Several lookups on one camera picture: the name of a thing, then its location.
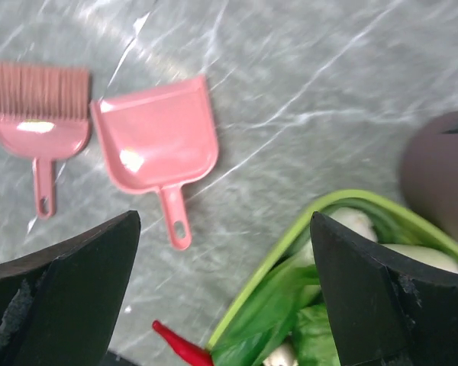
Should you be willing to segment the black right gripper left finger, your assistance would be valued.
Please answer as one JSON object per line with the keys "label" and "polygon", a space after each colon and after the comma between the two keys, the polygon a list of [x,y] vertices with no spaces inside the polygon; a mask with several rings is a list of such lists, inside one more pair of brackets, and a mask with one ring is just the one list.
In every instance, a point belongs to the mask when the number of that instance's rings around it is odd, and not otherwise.
{"label": "black right gripper left finger", "polygon": [[0,365],[125,365],[108,346],[139,238],[129,210],[1,263]]}

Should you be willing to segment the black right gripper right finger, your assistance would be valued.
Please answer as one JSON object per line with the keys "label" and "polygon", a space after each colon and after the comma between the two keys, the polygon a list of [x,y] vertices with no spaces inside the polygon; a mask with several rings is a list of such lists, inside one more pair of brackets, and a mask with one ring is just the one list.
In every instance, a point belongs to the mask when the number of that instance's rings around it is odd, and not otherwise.
{"label": "black right gripper right finger", "polygon": [[458,274],[322,213],[313,213],[310,233],[342,365],[458,365]]}

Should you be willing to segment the pink hand brush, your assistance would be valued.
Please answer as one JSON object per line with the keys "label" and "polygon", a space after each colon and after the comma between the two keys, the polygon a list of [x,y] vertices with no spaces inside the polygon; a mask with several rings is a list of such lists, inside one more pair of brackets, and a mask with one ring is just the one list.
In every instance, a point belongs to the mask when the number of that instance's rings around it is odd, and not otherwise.
{"label": "pink hand brush", "polygon": [[55,162],[90,137],[89,70],[0,62],[0,144],[32,161],[37,215],[56,212]]}

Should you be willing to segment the pink plastic dustpan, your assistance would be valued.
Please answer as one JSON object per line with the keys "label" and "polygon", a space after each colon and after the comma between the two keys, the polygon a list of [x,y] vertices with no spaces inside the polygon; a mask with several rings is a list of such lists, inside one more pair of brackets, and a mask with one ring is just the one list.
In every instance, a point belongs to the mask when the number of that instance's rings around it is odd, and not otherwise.
{"label": "pink plastic dustpan", "polygon": [[192,79],[92,101],[111,181],[128,194],[158,194],[173,247],[192,242],[182,186],[216,165],[218,138],[207,80]]}

